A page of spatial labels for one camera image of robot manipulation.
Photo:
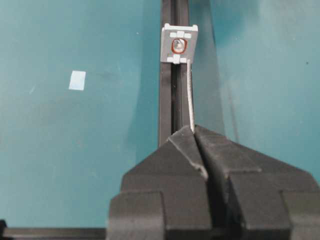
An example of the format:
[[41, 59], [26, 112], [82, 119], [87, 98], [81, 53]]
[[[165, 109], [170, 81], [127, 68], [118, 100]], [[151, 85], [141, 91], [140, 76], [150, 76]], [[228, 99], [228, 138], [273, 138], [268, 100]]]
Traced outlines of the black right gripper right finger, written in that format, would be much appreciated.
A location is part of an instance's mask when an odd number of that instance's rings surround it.
[[320, 186], [311, 173], [202, 126], [194, 136], [235, 239], [319, 239]]

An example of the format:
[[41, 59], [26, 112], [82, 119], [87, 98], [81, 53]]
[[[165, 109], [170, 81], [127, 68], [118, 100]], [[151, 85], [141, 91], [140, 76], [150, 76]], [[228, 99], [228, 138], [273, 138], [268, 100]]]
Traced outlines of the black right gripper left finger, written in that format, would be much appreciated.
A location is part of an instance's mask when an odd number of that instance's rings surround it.
[[122, 178], [109, 205], [109, 240], [208, 240], [208, 174], [188, 126]]

